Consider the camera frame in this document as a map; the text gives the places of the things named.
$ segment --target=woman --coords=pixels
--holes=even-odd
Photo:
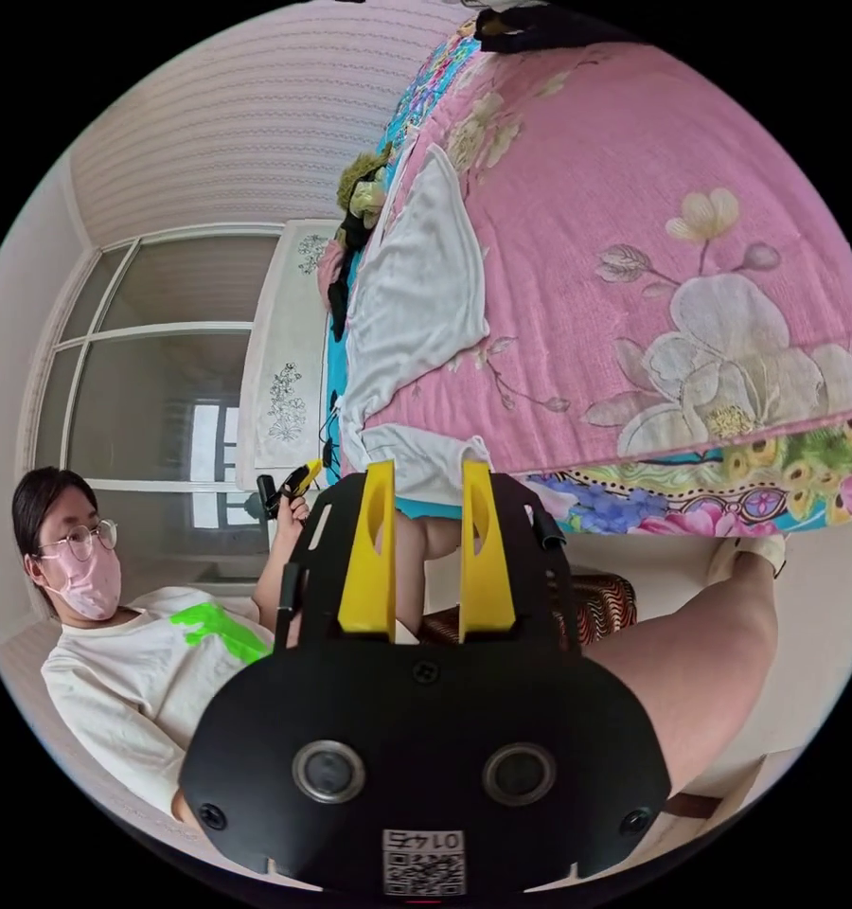
[[[116,527],[88,484],[41,468],[13,496],[25,570],[63,625],[43,668],[55,706],[105,770],[178,820],[196,825],[178,785],[192,734],[224,683],[271,651],[283,568],[308,514],[302,499],[281,500],[270,558],[245,606],[225,610],[200,590],[168,587],[121,607]],[[458,521],[398,515],[396,608],[410,642],[424,562],[460,539]],[[773,581],[784,564],[782,537],[725,540],[710,584],[681,609],[584,649],[646,711],[672,794],[719,756],[756,703],[776,652]]]
[[[26,573],[62,624],[42,668],[51,700],[108,773],[177,820],[196,825],[178,777],[205,707],[228,679],[271,652],[282,572],[309,513],[302,498],[281,499],[271,554],[248,602],[225,609],[201,590],[165,587],[121,605],[116,524],[100,514],[92,488],[72,471],[45,467],[27,473],[13,494]],[[456,546],[448,536],[455,522],[435,524],[444,537],[431,521],[399,515],[399,551],[419,557],[418,571],[399,574],[398,617],[413,631],[423,560],[439,545],[442,554]],[[416,602],[418,613],[410,611]],[[298,632],[299,617],[288,647]]]

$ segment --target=white ceiling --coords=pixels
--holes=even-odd
[[[337,180],[472,10],[442,0],[311,0],[188,50],[72,149],[97,245],[169,227],[334,217]]]

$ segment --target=sticker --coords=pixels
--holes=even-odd
[[[382,856],[387,896],[467,893],[463,830],[384,830]]]

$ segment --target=eyeglasses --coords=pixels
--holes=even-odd
[[[70,552],[79,561],[88,561],[92,556],[92,547],[95,538],[105,549],[113,549],[116,546],[116,522],[108,521],[106,518],[98,522],[94,528],[79,525],[73,527],[62,540],[55,543],[45,543],[41,549],[47,549],[49,546],[69,546]],[[44,559],[58,559],[59,555],[42,555]]]

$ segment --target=window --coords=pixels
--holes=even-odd
[[[253,584],[268,554],[253,491],[236,484],[237,422],[280,231],[197,233],[101,252],[51,351],[37,418],[30,466],[69,467],[96,490],[120,526],[126,599]]]
[[[237,480],[238,407],[219,404],[196,404],[192,421],[190,479],[225,483]],[[226,492],[223,497],[213,492],[192,493],[193,526],[218,530],[223,527],[257,526],[247,507],[252,497],[248,492]]]

